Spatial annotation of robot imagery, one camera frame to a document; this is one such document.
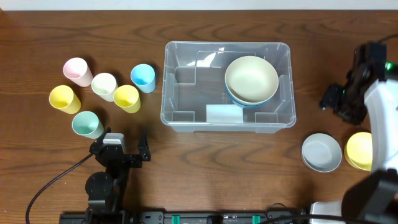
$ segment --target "teal cup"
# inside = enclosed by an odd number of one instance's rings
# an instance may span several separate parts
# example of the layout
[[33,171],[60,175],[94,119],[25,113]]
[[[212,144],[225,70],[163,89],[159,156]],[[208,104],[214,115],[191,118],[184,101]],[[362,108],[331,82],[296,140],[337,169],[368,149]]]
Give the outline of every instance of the teal cup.
[[91,139],[97,139],[104,132],[104,126],[91,111],[78,113],[72,121],[72,129],[76,134]]

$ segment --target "gray storage box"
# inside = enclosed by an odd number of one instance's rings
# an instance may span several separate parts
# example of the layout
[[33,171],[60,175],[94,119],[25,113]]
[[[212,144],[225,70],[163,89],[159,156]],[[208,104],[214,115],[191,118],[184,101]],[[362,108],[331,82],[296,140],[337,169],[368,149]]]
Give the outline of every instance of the gray storage box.
[[[226,92],[224,76],[231,62],[248,55],[274,66],[279,87],[265,105],[239,114]],[[172,41],[165,48],[160,118],[175,131],[275,133],[296,122],[292,81],[285,43]]]

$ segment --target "white bowl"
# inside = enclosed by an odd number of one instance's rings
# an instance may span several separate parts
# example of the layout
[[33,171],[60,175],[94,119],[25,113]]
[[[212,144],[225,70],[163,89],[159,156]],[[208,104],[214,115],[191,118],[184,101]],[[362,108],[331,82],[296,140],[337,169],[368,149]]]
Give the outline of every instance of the white bowl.
[[265,103],[278,89],[279,78],[275,68],[256,56],[240,57],[225,71],[228,93],[248,106]]
[[337,141],[327,134],[313,134],[302,147],[305,165],[319,172],[331,172],[341,163],[343,153]]

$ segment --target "wood grain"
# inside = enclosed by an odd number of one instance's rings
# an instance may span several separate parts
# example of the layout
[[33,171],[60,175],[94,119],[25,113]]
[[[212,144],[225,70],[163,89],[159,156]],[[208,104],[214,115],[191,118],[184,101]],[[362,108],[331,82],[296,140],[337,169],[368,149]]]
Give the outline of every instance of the wood grain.
[[[331,134],[344,146],[360,128],[317,108],[330,83],[345,81],[354,48],[398,32],[394,11],[80,11],[5,12],[0,17],[0,223],[24,223],[26,206],[49,180],[88,154],[92,140],[71,129],[73,115],[48,103],[52,88],[71,86],[81,110],[123,133],[135,150],[149,133],[152,161],[131,171],[126,207],[185,210],[265,210],[339,200],[367,175],[345,160],[320,174],[300,158],[303,140]],[[175,133],[160,120],[162,82],[141,95],[138,113],[127,114],[78,88],[62,74],[72,57],[85,58],[94,74],[110,72],[130,84],[138,63],[162,78],[171,40],[285,42],[290,46],[297,123],[275,134]],[[398,40],[388,42],[398,61]],[[369,123],[363,124],[369,129]],[[87,207],[86,179],[103,168],[90,159],[54,183],[36,201],[32,223],[58,223],[64,211]]]

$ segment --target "wooden table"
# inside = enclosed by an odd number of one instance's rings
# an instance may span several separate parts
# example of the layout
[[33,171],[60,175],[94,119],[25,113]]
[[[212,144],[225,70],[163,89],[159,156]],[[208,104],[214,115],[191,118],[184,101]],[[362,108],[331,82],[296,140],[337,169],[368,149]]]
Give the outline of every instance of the wooden table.
[[[343,147],[360,129],[318,109],[327,86],[345,82],[357,45],[398,32],[394,11],[81,11],[4,12],[0,16],[0,223],[24,223],[26,206],[49,180],[88,154],[92,140],[71,129],[73,115],[49,105],[57,85],[71,86],[81,110],[123,133],[136,150],[148,131],[152,161],[132,170],[127,208],[265,210],[339,200],[368,173],[344,159],[336,171],[310,170],[300,157],[303,140],[328,133]],[[171,40],[285,42],[292,53],[295,126],[275,134],[176,133],[160,120],[162,82],[142,94],[138,113],[127,114],[78,88],[62,74],[72,57],[94,74],[110,72],[131,84],[133,66],[155,66],[161,80]],[[398,41],[388,42],[398,61]],[[369,129],[365,122],[363,128]],[[87,207],[85,182],[103,168],[91,158],[48,188],[31,211],[32,223],[58,223],[64,211]]]

